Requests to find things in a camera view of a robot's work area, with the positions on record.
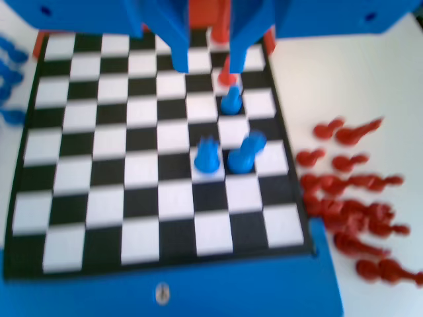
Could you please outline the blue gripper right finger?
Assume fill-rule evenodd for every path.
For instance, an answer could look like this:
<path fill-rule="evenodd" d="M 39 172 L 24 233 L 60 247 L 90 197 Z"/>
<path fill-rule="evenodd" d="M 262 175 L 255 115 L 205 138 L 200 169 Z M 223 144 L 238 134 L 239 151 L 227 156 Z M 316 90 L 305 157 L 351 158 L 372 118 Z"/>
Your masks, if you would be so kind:
<path fill-rule="evenodd" d="M 243 72 L 247 50 L 274 24 L 274 1 L 231 1 L 230 72 Z"/>

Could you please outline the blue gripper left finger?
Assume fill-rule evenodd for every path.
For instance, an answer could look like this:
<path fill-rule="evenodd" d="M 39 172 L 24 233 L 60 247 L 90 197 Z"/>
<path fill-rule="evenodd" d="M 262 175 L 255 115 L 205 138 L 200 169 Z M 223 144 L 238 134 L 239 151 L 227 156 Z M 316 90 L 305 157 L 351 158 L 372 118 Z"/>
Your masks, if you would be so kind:
<path fill-rule="evenodd" d="M 189 1 L 145 1 L 145 24 L 171 49 L 174 69 L 188 72 Z"/>

